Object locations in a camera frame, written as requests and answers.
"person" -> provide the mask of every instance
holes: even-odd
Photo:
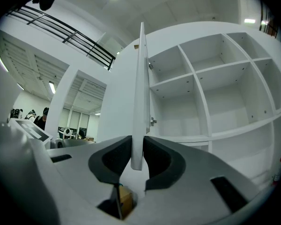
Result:
[[[45,107],[43,111],[43,116],[37,116],[37,118],[34,120],[34,124],[36,124],[40,129],[45,130],[45,125],[46,125],[46,120],[47,120],[47,115],[49,112],[49,108]]]
[[[32,110],[26,115],[25,119],[28,119],[28,120],[34,122],[35,116],[36,116],[36,112],[32,109]]]
[[[84,131],[82,131],[82,130],[79,130],[78,135],[79,135],[79,139],[85,139],[86,138],[85,135],[84,135]]]
[[[19,111],[19,119],[22,119],[22,114],[23,114],[23,109],[20,109],[20,111]]]

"cardboard box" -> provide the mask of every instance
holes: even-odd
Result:
[[[132,211],[132,193],[130,190],[123,186],[119,186],[119,193],[120,193],[120,204],[121,204],[121,211],[123,219],[127,217],[127,215]]]

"black rectangular cutout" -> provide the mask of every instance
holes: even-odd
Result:
[[[214,178],[210,181],[232,213],[241,209],[248,203],[225,177]]]
[[[51,160],[53,163],[57,163],[57,162],[61,162],[67,159],[72,158],[71,155],[69,154],[65,154],[65,155],[61,155],[61,156],[57,156],[57,157],[52,157]]]

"black rubber edge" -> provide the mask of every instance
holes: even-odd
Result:
[[[97,208],[115,218],[122,219],[122,212],[121,212],[119,198],[120,196],[119,196],[118,185],[115,185],[112,190],[110,199],[104,200],[102,203],[100,203],[97,206]]]
[[[60,155],[60,156],[57,156],[57,157],[52,157],[51,160],[53,163],[57,163],[57,162],[61,162],[61,161],[64,161],[64,160],[68,160],[72,158],[71,155],[69,154],[65,154],[65,155]]]
[[[150,175],[146,181],[146,190],[169,188],[185,172],[184,158],[149,136],[144,137],[143,152]]]
[[[225,177],[213,178],[210,181],[232,213],[241,209],[248,203]]]
[[[118,184],[131,157],[132,136],[95,152],[89,158],[89,169],[100,182]]]

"white shelving unit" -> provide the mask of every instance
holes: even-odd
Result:
[[[281,73],[265,49],[244,32],[215,34],[150,62],[150,115],[157,123],[148,135],[213,153],[267,186]]]
[[[212,153],[257,185],[270,179],[274,138],[272,124],[234,137],[212,141]]]
[[[212,132],[240,128],[273,115],[262,81],[250,62],[198,72]]]
[[[276,110],[281,108],[281,72],[270,58],[253,59],[261,71],[274,100]]]
[[[236,41],[252,59],[269,57],[264,48],[245,32],[227,34]]]
[[[149,74],[150,85],[191,73],[190,67],[183,62],[183,56],[177,46],[150,58],[150,62],[153,66]]]
[[[151,116],[159,136],[207,133],[202,94],[193,74],[182,75],[150,87]]]
[[[198,38],[180,46],[195,71],[247,60],[237,46],[222,34]]]

